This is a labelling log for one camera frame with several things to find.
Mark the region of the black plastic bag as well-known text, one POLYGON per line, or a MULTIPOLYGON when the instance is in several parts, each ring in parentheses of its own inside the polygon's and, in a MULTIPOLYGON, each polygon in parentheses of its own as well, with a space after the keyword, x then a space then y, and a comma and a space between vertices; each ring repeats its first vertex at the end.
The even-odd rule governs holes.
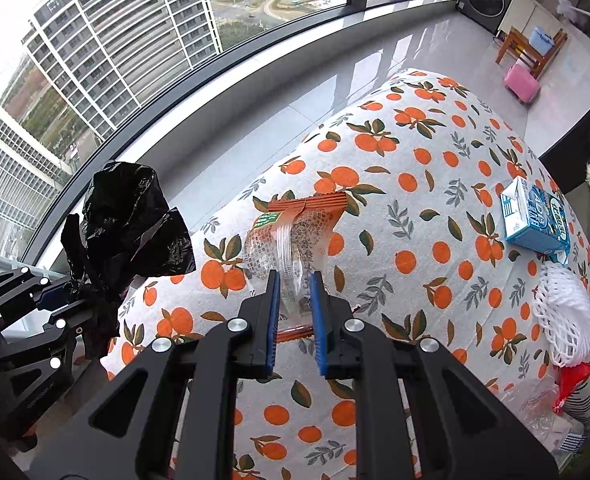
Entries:
POLYGON ((69 264, 70 298, 92 309, 82 330, 84 353, 99 359, 118 336, 118 308, 133 279, 196 269, 188 227, 162 192, 156 171, 108 162, 97 171, 82 214, 70 214, 60 241, 69 264))

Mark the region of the clear orange snack wrapper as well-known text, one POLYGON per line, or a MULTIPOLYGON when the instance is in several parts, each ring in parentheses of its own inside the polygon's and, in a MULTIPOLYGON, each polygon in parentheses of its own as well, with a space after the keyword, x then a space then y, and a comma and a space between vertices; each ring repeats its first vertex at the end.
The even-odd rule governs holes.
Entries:
POLYGON ((326 271, 331 238, 347 204, 344 192, 276 198, 260 210, 246 234, 243 268, 250 289, 260 292, 269 273, 278 272, 278 330, 286 337, 310 330, 311 277, 326 271))

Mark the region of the red plastic wrapper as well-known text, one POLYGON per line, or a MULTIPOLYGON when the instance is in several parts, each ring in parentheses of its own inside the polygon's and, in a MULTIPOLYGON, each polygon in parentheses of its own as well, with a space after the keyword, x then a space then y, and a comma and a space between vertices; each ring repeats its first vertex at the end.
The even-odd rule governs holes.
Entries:
POLYGON ((560 369, 558 375, 558 393, 552 405, 554 413, 558 414, 563 408, 578 385, 590 377, 590 363, 581 362, 575 366, 566 366, 560 369))

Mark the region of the white foam fruit net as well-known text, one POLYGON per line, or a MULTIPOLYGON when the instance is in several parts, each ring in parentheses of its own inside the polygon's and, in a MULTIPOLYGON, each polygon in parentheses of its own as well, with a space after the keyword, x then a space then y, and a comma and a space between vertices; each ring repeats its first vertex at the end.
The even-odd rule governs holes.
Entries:
POLYGON ((534 316, 549 341, 555 366, 573 367, 587 359, 590 297, 575 273, 557 262, 542 263, 534 316))

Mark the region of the blue white milk carton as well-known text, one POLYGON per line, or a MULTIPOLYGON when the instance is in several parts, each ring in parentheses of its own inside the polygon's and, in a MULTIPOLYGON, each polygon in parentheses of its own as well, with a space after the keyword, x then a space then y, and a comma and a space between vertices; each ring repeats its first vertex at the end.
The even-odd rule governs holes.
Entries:
POLYGON ((515 177, 500 195, 506 240, 566 264, 570 234, 563 202, 515 177))

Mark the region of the orange fruit print tablecloth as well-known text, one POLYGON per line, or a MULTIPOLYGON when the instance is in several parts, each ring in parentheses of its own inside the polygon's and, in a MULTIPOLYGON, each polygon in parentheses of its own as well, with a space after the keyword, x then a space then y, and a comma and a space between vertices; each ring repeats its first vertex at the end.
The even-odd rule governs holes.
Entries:
POLYGON ((456 80, 405 70, 308 134, 194 235, 196 269, 152 278, 121 307, 103 366, 121 372, 156 337, 183 342, 250 295, 246 234, 276 198, 344 192, 324 282, 398 340, 439 340, 550 450, 578 422, 554 413, 557 366, 534 316, 544 255, 506 240, 515 177, 564 196, 513 128, 456 80))

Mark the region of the pink plastic stool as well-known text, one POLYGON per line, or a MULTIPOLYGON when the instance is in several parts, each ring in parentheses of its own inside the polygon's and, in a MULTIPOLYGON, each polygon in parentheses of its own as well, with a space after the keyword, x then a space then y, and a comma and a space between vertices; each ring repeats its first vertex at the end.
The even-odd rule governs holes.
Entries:
POLYGON ((524 104, 534 102, 540 92, 540 84, 523 65, 514 64, 504 77, 504 86, 524 104))

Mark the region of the wooden chair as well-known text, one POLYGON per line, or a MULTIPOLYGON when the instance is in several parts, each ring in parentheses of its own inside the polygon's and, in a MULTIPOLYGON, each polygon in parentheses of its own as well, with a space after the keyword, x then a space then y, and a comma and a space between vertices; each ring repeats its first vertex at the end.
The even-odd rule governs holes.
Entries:
POLYGON ((524 34, 515 27, 511 27, 510 31, 504 38, 503 44, 501 44, 498 56, 496 57, 496 64, 502 62, 504 55, 511 53, 518 60, 524 58, 526 66, 529 68, 530 75, 533 76, 534 79, 539 79, 554 58, 560 53, 560 49, 564 47, 567 40, 568 33, 560 28, 552 38, 552 47, 550 47, 545 54, 541 54, 530 44, 528 38, 524 34))

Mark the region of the blue plastic basin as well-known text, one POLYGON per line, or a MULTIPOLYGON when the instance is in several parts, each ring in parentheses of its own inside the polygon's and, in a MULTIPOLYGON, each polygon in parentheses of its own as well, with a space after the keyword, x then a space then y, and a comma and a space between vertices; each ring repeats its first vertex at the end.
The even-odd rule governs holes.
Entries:
POLYGON ((541 27, 536 26, 529 36, 529 44, 538 52, 538 55, 545 56, 554 47, 554 39, 541 27))

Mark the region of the dark window frame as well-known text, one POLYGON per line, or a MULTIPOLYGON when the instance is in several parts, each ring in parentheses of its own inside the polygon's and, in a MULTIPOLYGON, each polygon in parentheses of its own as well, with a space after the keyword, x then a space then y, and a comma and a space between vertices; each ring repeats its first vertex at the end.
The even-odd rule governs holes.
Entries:
POLYGON ((57 236, 65 217, 78 205, 92 174, 110 160, 138 162, 191 114, 217 99, 247 77, 269 73, 269 66, 284 66, 275 76, 248 90, 246 96, 263 96, 284 84, 287 78, 307 73, 336 56, 367 44, 369 27, 375 37, 383 36, 380 18, 408 20, 416 9, 429 8, 446 0, 349 0, 341 8, 298 18, 264 35, 238 44, 194 70, 140 108, 119 127, 84 163, 57 196, 38 224, 22 254, 22 261, 37 264, 48 244, 57 236))

